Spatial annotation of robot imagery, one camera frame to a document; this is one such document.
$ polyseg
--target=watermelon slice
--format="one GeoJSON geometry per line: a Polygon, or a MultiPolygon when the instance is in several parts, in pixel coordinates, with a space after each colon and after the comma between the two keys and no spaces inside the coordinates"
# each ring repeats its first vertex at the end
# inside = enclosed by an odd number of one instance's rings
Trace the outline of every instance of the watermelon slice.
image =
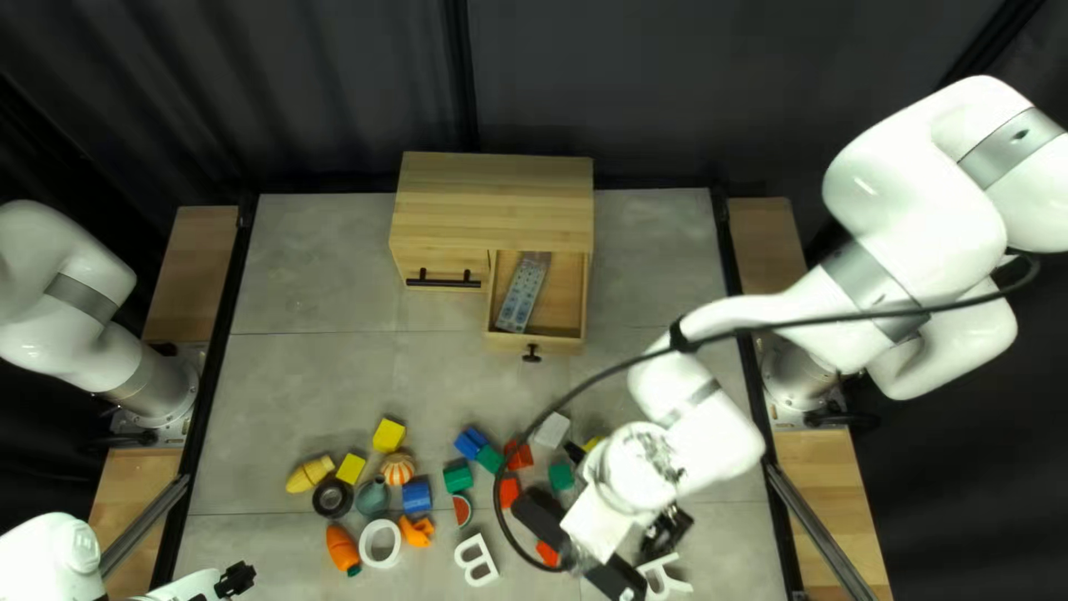
{"type": "Polygon", "coordinates": [[[453,495],[453,510],[456,511],[456,523],[464,527],[471,522],[471,502],[461,494],[453,495]]]}

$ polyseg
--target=orange carrot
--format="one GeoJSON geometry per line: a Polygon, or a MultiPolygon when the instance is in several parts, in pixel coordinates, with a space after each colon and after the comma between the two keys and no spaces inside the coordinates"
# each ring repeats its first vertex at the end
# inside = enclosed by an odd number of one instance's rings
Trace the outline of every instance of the orange carrot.
{"type": "Polygon", "coordinates": [[[327,550],[339,570],[348,572],[350,578],[360,573],[360,552],[345,528],[336,524],[327,526],[327,550]]]}

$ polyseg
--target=blue block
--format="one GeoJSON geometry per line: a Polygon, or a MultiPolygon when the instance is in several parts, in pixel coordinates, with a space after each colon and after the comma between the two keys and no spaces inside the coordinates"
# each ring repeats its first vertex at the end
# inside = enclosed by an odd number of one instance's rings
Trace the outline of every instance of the blue block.
{"type": "Polygon", "coordinates": [[[467,432],[461,432],[459,437],[456,437],[456,442],[453,443],[453,446],[470,461],[474,461],[474,458],[478,455],[478,449],[483,447],[467,432]]]}
{"type": "Polygon", "coordinates": [[[434,507],[430,503],[430,484],[426,480],[409,481],[400,487],[400,496],[404,500],[405,513],[429,511],[434,507]]]}
{"type": "Polygon", "coordinates": [[[474,428],[468,428],[467,430],[464,431],[464,433],[467,434],[468,438],[470,438],[472,441],[474,441],[474,444],[478,445],[478,448],[482,448],[489,444],[489,441],[486,440],[486,437],[483,437],[482,432],[475,430],[474,428]]]}

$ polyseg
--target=floor tile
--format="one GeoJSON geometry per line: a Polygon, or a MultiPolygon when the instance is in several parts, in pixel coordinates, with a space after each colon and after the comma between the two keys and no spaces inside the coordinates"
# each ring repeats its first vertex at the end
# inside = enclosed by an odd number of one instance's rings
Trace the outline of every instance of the floor tile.
{"type": "MultiPolygon", "coordinates": [[[[384,412],[406,421],[405,446],[418,472],[430,477],[437,508],[451,508],[441,469],[461,458],[453,447],[466,426],[475,426],[498,450],[568,388],[568,360],[546,357],[528,364],[518,354],[486,351],[477,332],[398,333],[394,390],[384,412]]],[[[550,460],[562,450],[532,446],[535,466],[519,474],[523,486],[547,480],[550,460]]],[[[469,462],[475,507],[490,507],[492,479],[469,462]]]]}
{"type": "MultiPolygon", "coordinates": [[[[473,599],[515,601],[579,599],[579,581],[566,574],[549,574],[527,566],[508,548],[492,512],[476,510],[460,529],[452,511],[434,511],[433,543],[428,549],[404,544],[400,563],[392,569],[364,567],[355,578],[337,571],[327,553],[327,521],[315,515],[204,516],[186,523],[176,574],[205,567],[225,568],[244,559],[255,567],[256,584],[241,600],[293,599],[341,601],[348,599],[422,600],[473,599]],[[473,588],[456,566],[453,550],[467,538],[482,533],[500,579],[473,588]]],[[[358,515],[341,521],[359,539],[366,524],[358,515]]],[[[516,527],[520,542],[533,553],[534,540],[522,526],[516,527]]]]}
{"type": "Polygon", "coordinates": [[[264,194],[233,334],[396,328],[393,194],[264,194]]]}
{"type": "MultiPolygon", "coordinates": [[[[694,525],[676,550],[679,559],[669,575],[693,585],[693,594],[674,599],[717,601],[784,601],[782,568],[766,503],[714,503],[688,510],[694,525]]],[[[628,562],[637,559],[640,532],[619,547],[628,562]]],[[[588,582],[581,583],[583,601],[601,601],[588,582]]]]}
{"type": "MultiPolygon", "coordinates": [[[[624,360],[641,354],[663,333],[659,328],[593,329],[588,332],[586,352],[571,359],[571,386],[624,360]]],[[[745,394],[744,374],[734,341],[725,341],[701,349],[698,359],[721,383],[741,409],[750,415],[745,394]]],[[[595,436],[611,433],[630,422],[645,422],[646,417],[627,392],[627,376],[621,374],[594,385],[576,398],[567,409],[574,418],[576,440],[586,441],[595,436]]],[[[680,501],[684,509],[694,503],[723,501],[767,501],[767,490],[759,466],[745,474],[710,486],[680,501]]]]}
{"type": "Polygon", "coordinates": [[[371,449],[393,362],[392,333],[232,336],[190,512],[311,511],[286,478],[320,454],[371,449]]]}
{"type": "Polygon", "coordinates": [[[590,325],[666,327],[725,295],[708,191],[595,193],[590,325]]]}
{"type": "Polygon", "coordinates": [[[485,319],[485,294],[431,289],[400,290],[398,331],[481,332],[485,319]]]}

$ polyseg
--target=orange striped ball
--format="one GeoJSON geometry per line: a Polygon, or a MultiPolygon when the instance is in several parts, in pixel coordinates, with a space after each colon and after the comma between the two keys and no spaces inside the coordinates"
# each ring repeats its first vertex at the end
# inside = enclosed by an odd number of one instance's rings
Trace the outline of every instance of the orange striped ball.
{"type": "Polygon", "coordinates": [[[395,453],[382,460],[382,476],[386,476],[386,484],[391,487],[406,485],[414,475],[415,461],[408,454],[395,453]]]}

